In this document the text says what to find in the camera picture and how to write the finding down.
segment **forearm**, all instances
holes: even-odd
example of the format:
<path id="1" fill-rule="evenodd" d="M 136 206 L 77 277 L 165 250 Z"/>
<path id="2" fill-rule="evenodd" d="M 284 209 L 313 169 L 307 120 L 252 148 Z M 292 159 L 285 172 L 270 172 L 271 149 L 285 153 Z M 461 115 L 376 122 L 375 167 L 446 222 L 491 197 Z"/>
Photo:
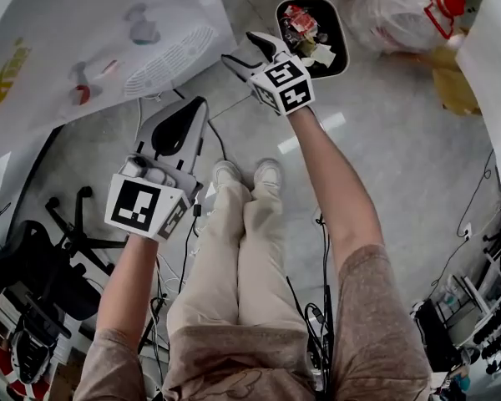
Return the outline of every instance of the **forearm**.
<path id="1" fill-rule="evenodd" d="M 112 328 L 137 349 L 149 305 L 158 243 L 130 235 L 100 300 L 97 330 Z"/>
<path id="2" fill-rule="evenodd" d="M 339 271 L 359 247 L 383 243 L 375 207 L 356 171 L 311 110 L 297 110 L 288 119 L 301 145 Z"/>

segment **white pants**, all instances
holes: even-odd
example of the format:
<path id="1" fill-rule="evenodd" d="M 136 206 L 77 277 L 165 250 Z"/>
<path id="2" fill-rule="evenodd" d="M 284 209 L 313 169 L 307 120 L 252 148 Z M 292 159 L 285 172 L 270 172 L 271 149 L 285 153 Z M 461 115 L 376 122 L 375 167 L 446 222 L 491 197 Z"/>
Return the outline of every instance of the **white pants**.
<path id="1" fill-rule="evenodd" d="M 194 325 L 246 325 L 306 331 L 283 270 L 280 198 L 221 186 L 200 233 L 195 264 L 167 317 L 171 336 Z"/>

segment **person's right arm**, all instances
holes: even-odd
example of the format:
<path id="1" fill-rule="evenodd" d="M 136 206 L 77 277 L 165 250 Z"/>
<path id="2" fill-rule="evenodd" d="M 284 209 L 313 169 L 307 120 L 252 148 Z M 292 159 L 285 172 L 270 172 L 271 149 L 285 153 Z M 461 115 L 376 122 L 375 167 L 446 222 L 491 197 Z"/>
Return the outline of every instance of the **person's right arm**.
<path id="1" fill-rule="evenodd" d="M 310 109 L 288 119 L 325 217 L 339 280 L 333 397 L 427 399 L 430 367 L 398 295 L 371 198 Z"/>

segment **shoe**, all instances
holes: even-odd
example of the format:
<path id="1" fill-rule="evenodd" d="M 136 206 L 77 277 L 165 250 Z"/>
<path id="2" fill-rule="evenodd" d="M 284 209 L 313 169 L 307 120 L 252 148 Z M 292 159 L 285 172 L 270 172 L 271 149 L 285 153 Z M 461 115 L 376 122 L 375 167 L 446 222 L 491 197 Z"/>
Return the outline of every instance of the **shoe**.
<path id="1" fill-rule="evenodd" d="M 276 160 L 268 159 L 260 163 L 254 174 L 254 186 L 260 183 L 275 190 L 281 189 L 281 166 Z"/>
<path id="2" fill-rule="evenodd" d="M 241 173 L 232 162 L 221 160 L 217 162 L 211 173 L 211 179 L 214 183 L 215 191 L 231 181 L 241 182 Z"/>

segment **clear plastic bag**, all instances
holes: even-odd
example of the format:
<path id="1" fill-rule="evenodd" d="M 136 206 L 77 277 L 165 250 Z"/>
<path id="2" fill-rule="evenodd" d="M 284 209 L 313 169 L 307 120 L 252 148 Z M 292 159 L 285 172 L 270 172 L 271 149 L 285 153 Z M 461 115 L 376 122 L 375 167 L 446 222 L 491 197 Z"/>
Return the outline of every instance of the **clear plastic bag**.
<path id="1" fill-rule="evenodd" d="M 433 5 L 433 21 L 425 12 L 430 5 L 431 0 L 352 0 L 346 23 L 369 49 L 423 53 L 447 41 L 435 23 L 448 28 L 450 18 Z"/>

